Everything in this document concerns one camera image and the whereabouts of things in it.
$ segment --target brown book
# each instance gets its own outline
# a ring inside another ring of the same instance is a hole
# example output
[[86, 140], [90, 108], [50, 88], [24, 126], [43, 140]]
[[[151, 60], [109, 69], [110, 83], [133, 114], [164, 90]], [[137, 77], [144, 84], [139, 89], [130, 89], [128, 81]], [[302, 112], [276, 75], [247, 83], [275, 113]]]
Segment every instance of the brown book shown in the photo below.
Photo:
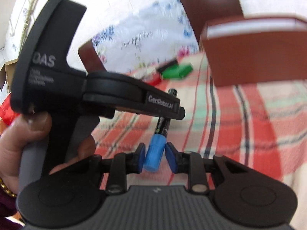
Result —
[[307, 22], [295, 17], [208, 21], [201, 34], [215, 86], [307, 79]]

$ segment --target gold bracelet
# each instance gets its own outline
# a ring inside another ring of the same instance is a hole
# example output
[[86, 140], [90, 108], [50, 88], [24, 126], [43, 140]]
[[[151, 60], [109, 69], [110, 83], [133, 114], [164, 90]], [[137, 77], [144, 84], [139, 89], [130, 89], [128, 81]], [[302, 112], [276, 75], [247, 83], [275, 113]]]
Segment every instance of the gold bracelet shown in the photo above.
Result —
[[2, 190], [9, 196], [16, 198], [17, 195], [15, 193], [13, 193], [11, 190], [8, 189], [8, 187], [4, 184], [3, 180], [0, 178], [0, 186], [2, 188]]

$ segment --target red bag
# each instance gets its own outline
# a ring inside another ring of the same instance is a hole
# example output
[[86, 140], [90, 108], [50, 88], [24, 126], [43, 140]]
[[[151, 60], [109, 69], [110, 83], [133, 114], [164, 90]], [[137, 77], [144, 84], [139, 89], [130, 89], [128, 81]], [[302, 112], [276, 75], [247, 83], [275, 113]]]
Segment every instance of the red bag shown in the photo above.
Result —
[[11, 99], [11, 94], [9, 94], [5, 98], [2, 105], [0, 106], [0, 117], [2, 118], [3, 122], [6, 125], [10, 125], [13, 122], [13, 120], [19, 115], [19, 113], [16, 113], [12, 110], [10, 106], [10, 99]]

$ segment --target marker pen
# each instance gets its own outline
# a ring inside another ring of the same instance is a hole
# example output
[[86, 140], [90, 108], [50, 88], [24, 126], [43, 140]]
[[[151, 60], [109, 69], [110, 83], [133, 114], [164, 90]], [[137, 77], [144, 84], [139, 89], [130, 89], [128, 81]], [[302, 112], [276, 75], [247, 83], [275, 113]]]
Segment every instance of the marker pen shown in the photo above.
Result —
[[[171, 88], [168, 90], [168, 94], [176, 97], [177, 91]], [[159, 117], [156, 130], [149, 143], [144, 161], [144, 169], [151, 172], [156, 172], [159, 169], [170, 122], [169, 118]]]

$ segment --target green object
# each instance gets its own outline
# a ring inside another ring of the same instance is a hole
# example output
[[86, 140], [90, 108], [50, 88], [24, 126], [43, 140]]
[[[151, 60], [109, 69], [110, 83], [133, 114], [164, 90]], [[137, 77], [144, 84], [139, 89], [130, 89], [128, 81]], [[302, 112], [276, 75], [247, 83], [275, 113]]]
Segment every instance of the green object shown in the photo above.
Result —
[[193, 71], [191, 63], [173, 65], [162, 72], [164, 79], [182, 79]]

